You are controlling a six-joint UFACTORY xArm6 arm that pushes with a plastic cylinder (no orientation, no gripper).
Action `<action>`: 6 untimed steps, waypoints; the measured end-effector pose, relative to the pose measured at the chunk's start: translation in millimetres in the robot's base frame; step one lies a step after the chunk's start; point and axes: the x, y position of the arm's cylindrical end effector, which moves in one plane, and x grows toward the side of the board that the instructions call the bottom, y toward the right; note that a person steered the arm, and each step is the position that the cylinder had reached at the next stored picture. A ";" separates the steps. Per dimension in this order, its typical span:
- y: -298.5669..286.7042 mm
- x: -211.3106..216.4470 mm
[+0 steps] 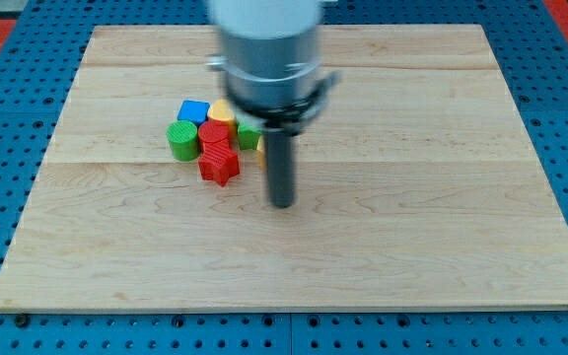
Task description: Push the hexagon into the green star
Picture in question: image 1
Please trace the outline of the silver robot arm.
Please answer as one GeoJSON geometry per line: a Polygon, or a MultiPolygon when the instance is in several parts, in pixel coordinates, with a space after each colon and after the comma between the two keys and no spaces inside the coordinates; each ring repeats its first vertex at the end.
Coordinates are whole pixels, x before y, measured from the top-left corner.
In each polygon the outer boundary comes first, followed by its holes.
{"type": "Polygon", "coordinates": [[[220,52],[208,66],[223,73],[224,89],[241,121],[295,136],[327,104],[339,79],[321,74],[319,0],[210,0],[220,52]]]}

